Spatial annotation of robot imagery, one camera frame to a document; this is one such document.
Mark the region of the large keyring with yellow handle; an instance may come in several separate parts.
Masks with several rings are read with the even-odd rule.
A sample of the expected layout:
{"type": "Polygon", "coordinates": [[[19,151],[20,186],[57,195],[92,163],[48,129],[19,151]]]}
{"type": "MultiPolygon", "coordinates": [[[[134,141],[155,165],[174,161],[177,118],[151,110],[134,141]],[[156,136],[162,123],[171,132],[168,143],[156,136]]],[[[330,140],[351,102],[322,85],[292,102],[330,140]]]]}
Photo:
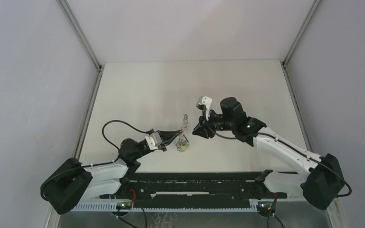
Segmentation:
{"type": "Polygon", "coordinates": [[[189,122],[189,117],[187,114],[184,114],[182,125],[181,125],[182,133],[178,136],[178,139],[175,142],[175,146],[176,146],[176,149],[178,152],[184,152],[190,146],[189,140],[185,135],[186,130],[188,128],[188,122],[189,122]]]}

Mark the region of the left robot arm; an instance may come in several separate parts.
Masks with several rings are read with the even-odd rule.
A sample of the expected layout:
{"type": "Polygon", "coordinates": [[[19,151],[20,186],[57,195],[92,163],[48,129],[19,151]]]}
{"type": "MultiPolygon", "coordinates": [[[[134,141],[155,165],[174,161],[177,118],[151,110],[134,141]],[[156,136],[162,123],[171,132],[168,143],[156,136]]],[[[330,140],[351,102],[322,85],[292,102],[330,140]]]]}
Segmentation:
{"type": "Polygon", "coordinates": [[[81,200],[112,194],[124,198],[130,190],[129,176],[141,165],[138,159],[156,150],[166,151],[182,134],[183,130],[150,130],[140,142],[124,139],[118,156],[109,162],[83,165],[69,158],[42,183],[40,195],[59,215],[71,211],[81,200]]]}

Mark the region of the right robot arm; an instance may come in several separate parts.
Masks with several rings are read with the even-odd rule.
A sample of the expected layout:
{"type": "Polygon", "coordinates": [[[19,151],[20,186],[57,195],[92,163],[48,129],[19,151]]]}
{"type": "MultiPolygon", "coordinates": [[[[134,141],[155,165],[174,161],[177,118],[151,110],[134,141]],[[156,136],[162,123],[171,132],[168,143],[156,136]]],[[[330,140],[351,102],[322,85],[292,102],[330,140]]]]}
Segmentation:
{"type": "Polygon", "coordinates": [[[345,181],[339,160],[332,154],[325,156],[303,149],[278,135],[261,120],[248,116],[234,97],[220,102],[221,114],[211,109],[212,99],[199,97],[196,107],[202,111],[193,135],[210,139],[222,137],[220,131],[230,131],[230,140],[238,140],[268,152],[293,168],[295,173],[265,170],[257,179],[256,193],[263,198],[272,193],[302,196],[320,210],[342,197],[340,191],[349,184],[345,181]]]}

